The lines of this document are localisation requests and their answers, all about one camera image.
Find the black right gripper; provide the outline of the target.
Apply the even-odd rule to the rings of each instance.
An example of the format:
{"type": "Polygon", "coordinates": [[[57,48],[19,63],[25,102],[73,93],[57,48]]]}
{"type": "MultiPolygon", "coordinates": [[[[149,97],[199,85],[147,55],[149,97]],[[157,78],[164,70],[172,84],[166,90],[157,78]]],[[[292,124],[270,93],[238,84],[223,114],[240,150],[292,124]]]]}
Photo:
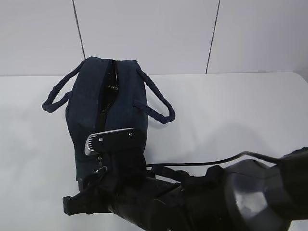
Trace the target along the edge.
{"type": "Polygon", "coordinates": [[[76,168],[79,193],[63,198],[65,214],[154,215],[154,176],[143,150],[100,153],[76,168]]]}

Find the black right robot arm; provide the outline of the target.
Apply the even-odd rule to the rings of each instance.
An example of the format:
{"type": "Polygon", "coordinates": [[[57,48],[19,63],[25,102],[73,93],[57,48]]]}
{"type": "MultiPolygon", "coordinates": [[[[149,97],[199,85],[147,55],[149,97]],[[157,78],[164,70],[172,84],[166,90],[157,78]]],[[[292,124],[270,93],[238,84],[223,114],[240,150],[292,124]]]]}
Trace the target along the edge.
{"type": "Polygon", "coordinates": [[[281,158],[250,152],[201,177],[165,165],[147,170],[139,150],[103,154],[63,198],[67,215],[113,213],[146,231],[286,231],[308,218],[308,150],[281,158]]]}

